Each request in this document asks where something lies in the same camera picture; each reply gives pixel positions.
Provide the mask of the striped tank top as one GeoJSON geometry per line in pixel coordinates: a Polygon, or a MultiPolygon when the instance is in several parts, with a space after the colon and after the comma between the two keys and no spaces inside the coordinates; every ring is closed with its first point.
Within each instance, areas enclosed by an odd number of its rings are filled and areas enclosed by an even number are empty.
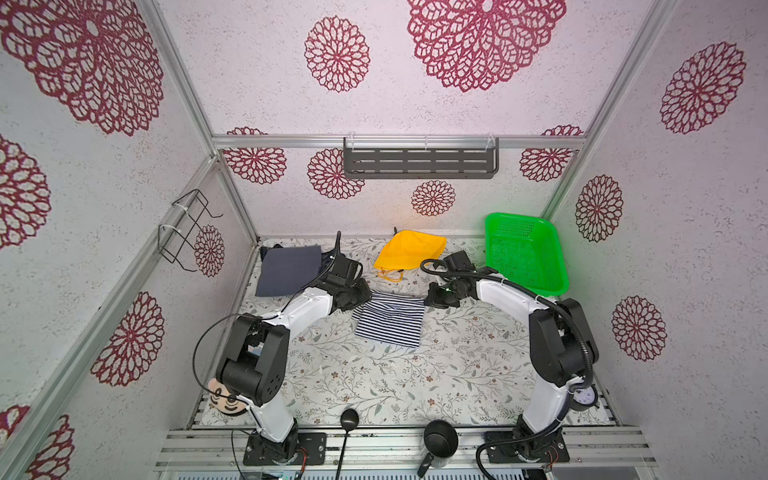
{"type": "Polygon", "coordinates": [[[420,298],[373,292],[369,301],[353,310],[354,333],[367,340],[415,349],[421,344],[425,310],[420,298]]]}

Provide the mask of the grey blue tank top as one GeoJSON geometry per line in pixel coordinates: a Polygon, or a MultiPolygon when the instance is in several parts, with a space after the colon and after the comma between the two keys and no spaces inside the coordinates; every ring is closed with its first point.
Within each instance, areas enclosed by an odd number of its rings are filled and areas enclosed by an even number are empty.
{"type": "Polygon", "coordinates": [[[310,287],[319,287],[338,258],[336,251],[323,252],[319,245],[303,247],[262,247],[262,265],[255,295],[290,296],[310,287]]]}

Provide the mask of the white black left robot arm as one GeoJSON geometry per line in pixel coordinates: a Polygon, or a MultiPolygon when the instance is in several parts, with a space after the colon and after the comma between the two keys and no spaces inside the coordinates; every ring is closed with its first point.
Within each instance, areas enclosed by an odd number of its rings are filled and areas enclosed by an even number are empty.
{"type": "Polygon", "coordinates": [[[216,368],[215,393],[245,406],[263,444],[292,455],[298,424],[280,394],[291,339],[335,311],[352,310],[371,298],[364,279],[341,286],[323,282],[306,288],[275,313],[239,315],[216,368]]]}

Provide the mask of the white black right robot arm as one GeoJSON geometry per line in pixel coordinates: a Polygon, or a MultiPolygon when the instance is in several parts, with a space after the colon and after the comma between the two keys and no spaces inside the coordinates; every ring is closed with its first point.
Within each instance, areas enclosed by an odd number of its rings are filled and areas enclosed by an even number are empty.
{"type": "Polygon", "coordinates": [[[429,284],[425,304],[457,308],[462,300],[490,304],[516,320],[528,321],[530,361],[536,373],[532,396],[517,427],[524,438],[558,429],[575,394],[594,383],[599,357],[580,304],[550,300],[501,275],[460,273],[429,284]]]}

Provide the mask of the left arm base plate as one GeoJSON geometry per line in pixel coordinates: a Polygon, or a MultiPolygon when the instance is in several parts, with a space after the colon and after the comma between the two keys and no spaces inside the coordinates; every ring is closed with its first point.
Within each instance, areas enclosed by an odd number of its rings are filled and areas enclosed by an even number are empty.
{"type": "Polygon", "coordinates": [[[274,442],[254,434],[248,439],[242,463],[245,466],[269,467],[323,465],[326,445],[325,433],[294,432],[283,442],[274,442]]]}

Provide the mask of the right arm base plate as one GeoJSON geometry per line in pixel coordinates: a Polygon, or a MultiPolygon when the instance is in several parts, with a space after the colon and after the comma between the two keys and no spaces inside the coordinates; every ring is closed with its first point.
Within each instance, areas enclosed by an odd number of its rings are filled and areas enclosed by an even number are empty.
{"type": "Polygon", "coordinates": [[[570,454],[561,429],[525,443],[492,446],[486,453],[491,464],[544,463],[549,465],[570,461],[570,454]]]}

